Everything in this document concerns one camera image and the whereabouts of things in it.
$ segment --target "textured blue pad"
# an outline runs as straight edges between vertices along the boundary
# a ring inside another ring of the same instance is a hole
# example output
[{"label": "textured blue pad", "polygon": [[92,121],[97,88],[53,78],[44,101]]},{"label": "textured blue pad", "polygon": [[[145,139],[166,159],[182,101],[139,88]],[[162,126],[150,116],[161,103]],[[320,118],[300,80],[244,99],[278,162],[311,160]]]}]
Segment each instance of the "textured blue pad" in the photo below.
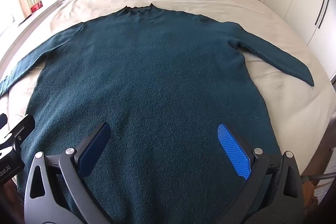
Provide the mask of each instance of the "textured blue pad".
[{"label": "textured blue pad", "polygon": [[90,145],[82,153],[78,159],[78,176],[80,178],[87,177],[91,174],[101,153],[111,138],[111,128],[106,123],[101,130],[96,134]]},{"label": "textured blue pad", "polygon": [[225,125],[219,125],[217,134],[237,174],[247,180],[251,173],[250,159]]},{"label": "textured blue pad", "polygon": [[3,128],[7,124],[7,116],[6,114],[2,113],[0,115],[0,129]]}]

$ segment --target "crumpled white bedding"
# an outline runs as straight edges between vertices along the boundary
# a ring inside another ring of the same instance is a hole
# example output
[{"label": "crumpled white bedding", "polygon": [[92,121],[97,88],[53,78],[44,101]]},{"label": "crumpled white bedding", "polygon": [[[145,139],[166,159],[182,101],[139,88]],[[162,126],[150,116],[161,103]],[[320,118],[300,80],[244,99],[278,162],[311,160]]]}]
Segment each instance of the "crumpled white bedding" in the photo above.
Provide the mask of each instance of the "crumpled white bedding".
[{"label": "crumpled white bedding", "polygon": [[[34,31],[12,59],[5,75],[28,52],[61,30],[125,6],[141,7],[151,3],[162,9],[202,14],[220,22],[237,22],[246,31],[271,42],[308,66],[315,82],[313,88],[249,52],[243,53],[249,74],[265,99],[280,149],[294,153],[302,172],[315,153],[335,110],[336,93],[310,49],[281,18],[257,0],[70,0]],[[2,131],[12,129],[25,115],[43,66],[41,63],[35,67],[0,99],[0,113],[6,113],[9,120]]]}]

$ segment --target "wardrobe handle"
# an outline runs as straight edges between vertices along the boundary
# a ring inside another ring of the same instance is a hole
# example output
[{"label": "wardrobe handle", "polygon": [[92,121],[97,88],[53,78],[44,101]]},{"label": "wardrobe handle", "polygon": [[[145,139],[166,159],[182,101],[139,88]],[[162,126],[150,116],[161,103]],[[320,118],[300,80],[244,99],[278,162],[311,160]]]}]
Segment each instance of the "wardrobe handle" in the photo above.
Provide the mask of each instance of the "wardrobe handle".
[{"label": "wardrobe handle", "polygon": [[316,22],[315,22],[315,25],[317,25],[317,22],[319,21],[320,15],[321,15],[322,10],[323,10],[324,2],[325,2],[325,0],[323,0],[323,2],[322,2],[322,6],[321,6],[321,9],[320,9],[320,12],[319,12],[319,16],[317,17],[317,20],[316,20]]},{"label": "wardrobe handle", "polygon": [[325,6],[324,14],[323,14],[323,17],[322,17],[321,23],[320,23],[320,25],[319,25],[319,28],[321,27],[321,25],[322,25],[322,22],[323,22],[323,20],[324,20],[324,16],[326,15],[326,12],[327,12],[327,9],[328,9],[328,5],[329,5],[329,0],[327,1],[327,5]]}]

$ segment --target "silver bolt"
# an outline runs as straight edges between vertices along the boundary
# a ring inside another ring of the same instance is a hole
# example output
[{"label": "silver bolt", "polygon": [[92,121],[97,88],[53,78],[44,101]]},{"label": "silver bolt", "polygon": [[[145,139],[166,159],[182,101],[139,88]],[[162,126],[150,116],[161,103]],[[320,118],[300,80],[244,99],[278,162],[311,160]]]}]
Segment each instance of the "silver bolt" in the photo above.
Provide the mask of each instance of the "silver bolt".
[{"label": "silver bolt", "polygon": [[73,152],[75,152],[73,148],[68,148],[67,150],[65,150],[65,154],[67,155],[71,155]]},{"label": "silver bolt", "polygon": [[36,154],[35,154],[35,157],[37,158],[37,159],[39,159],[40,157],[42,157],[43,156],[43,152],[37,152]]},{"label": "silver bolt", "polygon": [[257,155],[261,155],[263,153],[263,150],[261,148],[255,148],[254,153],[256,153]]},{"label": "silver bolt", "polygon": [[291,151],[287,151],[287,152],[286,152],[286,156],[287,156],[288,158],[292,158],[294,155],[293,155],[293,153],[292,153]]}]

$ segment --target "sweater's left sleeve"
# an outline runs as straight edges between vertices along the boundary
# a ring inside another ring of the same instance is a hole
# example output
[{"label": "sweater's left sleeve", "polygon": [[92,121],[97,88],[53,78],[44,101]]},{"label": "sweater's left sleeve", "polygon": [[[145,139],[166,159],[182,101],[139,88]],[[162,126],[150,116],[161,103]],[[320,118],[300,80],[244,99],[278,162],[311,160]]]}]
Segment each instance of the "sweater's left sleeve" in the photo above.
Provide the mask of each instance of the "sweater's left sleeve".
[{"label": "sweater's left sleeve", "polygon": [[300,60],[262,38],[246,32],[237,23],[226,22],[226,24],[229,25],[230,33],[232,33],[229,40],[231,47],[234,49],[245,48],[278,70],[314,86],[314,80],[308,67]]}]

